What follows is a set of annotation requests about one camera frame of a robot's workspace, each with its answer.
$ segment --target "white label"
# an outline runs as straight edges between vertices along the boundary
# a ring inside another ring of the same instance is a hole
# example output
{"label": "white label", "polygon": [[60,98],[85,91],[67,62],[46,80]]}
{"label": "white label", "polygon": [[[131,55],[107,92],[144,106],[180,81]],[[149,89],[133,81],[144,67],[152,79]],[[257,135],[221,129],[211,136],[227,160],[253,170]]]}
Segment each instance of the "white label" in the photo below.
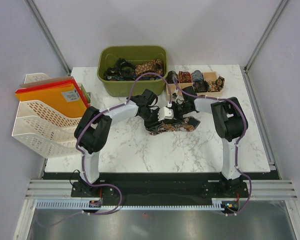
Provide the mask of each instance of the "white label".
{"label": "white label", "polygon": [[72,91],[64,91],[62,92],[62,95],[67,102],[74,102],[80,99],[77,89],[73,89]]}

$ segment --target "gray floor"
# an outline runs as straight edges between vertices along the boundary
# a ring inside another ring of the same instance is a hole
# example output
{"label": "gray floor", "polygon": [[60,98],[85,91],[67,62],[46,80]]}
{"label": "gray floor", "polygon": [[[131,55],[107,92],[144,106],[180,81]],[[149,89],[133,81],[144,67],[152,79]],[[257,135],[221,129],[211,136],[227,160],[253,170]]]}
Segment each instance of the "gray floor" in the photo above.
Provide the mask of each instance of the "gray floor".
{"label": "gray floor", "polygon": [[[77,210],[36,210],[52,224]],[[238,216],[210,211],[121,210],[104,216],[76,215],[54,227],[32,223],[34,240],[294,240],[284,202],[250,202]]]}

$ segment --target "table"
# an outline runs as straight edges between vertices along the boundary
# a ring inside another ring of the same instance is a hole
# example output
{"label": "table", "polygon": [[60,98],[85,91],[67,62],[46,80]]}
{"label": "table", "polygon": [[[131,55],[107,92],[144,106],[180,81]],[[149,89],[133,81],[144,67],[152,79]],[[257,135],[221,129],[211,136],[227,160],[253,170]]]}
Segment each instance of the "table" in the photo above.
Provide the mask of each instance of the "table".
{"label": "table", "polygon": [[[107,108],[125,101],[111,97],[97,77],[97,67],[74,67],[77,82],[92,92],[96,108]],[[174,70],[217,72],[225,78],[221,98],[237,97],[248,120],[248,130],[240,142],[239,165],[244,172],[269,172],[256,119],[239,65],[178,65]],[[166,93],[159,96],[159,106],[166,104]],[[100,172],[220,172],[223,164],[222,141],[217,135],[211,114],[190,113],[201,121],[193,132],[165,132],[152,136],[140,117],[113,125],[107,143],[100,152]],[[49,158],[45,172],[81,170],[81,156]]]}

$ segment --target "gray wall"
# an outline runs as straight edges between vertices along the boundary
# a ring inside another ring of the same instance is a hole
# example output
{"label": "gray wall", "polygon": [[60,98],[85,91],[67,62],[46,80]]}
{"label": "gray wall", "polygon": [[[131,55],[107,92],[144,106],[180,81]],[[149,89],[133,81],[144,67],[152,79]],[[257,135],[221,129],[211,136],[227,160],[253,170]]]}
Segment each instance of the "gray wall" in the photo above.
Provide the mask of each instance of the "gray wall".
{"label": "gray wall", "polygon": [[170,65],[248,61],[280,0],[35,0],[71,67],[117,45],[161,45]]}
{"label": "gray wall", "polygon": [[30,178],[41,157],[11,137],[18,101],[14,92],[27,73],[65,75],[23,0],[0,0],[0,240],[15,231]]}
{"label": "gray wall", "polygon": [[279,170],[300,200],[300,0],[290,1],[250,76]]}

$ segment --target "green plastic container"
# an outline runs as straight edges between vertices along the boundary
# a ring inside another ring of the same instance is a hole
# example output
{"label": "green plastic container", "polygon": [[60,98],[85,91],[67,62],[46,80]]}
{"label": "green plastic container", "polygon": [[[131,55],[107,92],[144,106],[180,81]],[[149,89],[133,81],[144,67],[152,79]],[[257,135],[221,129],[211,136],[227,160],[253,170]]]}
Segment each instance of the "green plastic container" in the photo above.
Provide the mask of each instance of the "green plastic container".
{"label": "green plastic container", "polygon": [[[106,91],[112,97],[129,96],[134,81],[107,81],[104,80],[108,68],[113,68],[119,58],[124,58],[133,65],[141,65],[153,59],[161,59],[164,64],[164,78],[168,75],[167,51],[161,46],[111,46],[102,51],[99,61],[97,76],[103,82]],[[141,95],[145,89],[149,89],[157,96],[165,88],[165,82],[158,80],[138,81],[133,89],[132,95]]]}

